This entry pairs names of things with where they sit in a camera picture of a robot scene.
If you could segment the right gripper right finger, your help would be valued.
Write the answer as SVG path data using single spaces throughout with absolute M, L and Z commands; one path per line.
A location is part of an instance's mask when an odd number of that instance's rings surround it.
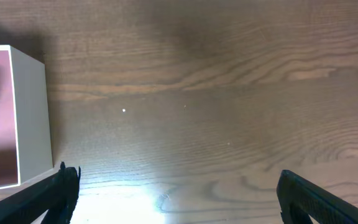
M 290 170 L 280 174 L 277 197 L 284 224 L 358 224 L 357 207 Z

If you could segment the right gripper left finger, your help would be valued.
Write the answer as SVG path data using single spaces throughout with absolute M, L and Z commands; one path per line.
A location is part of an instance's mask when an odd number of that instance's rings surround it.
M 81 169 L 66 167 L 0 201 L 0 224 L 32 223 L 45 215 L 42 223 L 69 224 L 80 191 Z

